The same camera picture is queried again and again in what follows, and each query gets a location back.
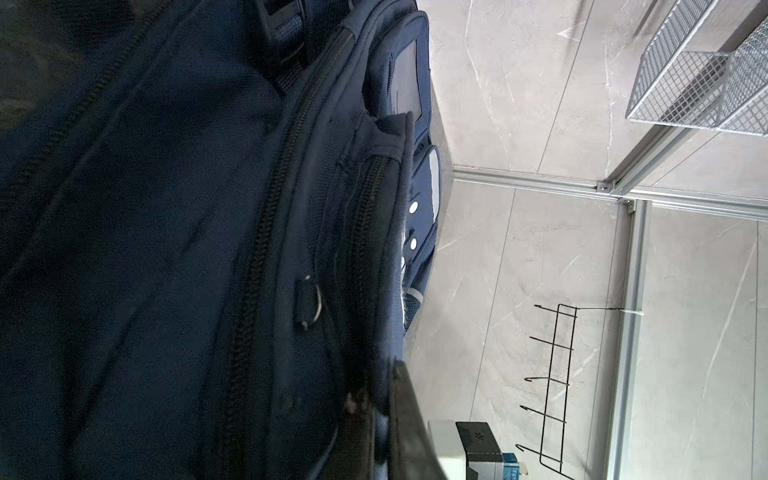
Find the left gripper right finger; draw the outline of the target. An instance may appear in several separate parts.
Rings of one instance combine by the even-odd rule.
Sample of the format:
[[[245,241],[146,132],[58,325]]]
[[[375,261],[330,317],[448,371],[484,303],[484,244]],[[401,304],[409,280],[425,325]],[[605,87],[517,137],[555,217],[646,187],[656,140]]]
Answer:
[[[445,479],[425,428],[415,390],[400,360],[393,363],[389,398],[388,478]]]

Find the navy blue student backpack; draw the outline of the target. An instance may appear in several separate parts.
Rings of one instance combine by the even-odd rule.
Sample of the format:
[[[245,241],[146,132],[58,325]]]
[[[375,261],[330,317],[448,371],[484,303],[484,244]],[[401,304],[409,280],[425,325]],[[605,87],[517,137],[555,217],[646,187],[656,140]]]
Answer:
[[[439,156],[413,1],[1,5],[1,475],[388,478]]]

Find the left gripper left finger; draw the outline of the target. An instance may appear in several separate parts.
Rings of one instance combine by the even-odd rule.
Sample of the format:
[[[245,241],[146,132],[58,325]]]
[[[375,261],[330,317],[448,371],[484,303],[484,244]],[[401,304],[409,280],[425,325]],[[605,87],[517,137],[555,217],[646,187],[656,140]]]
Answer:
[[[367,392],[349,393],[321,479],[373,479],[376,411]]]

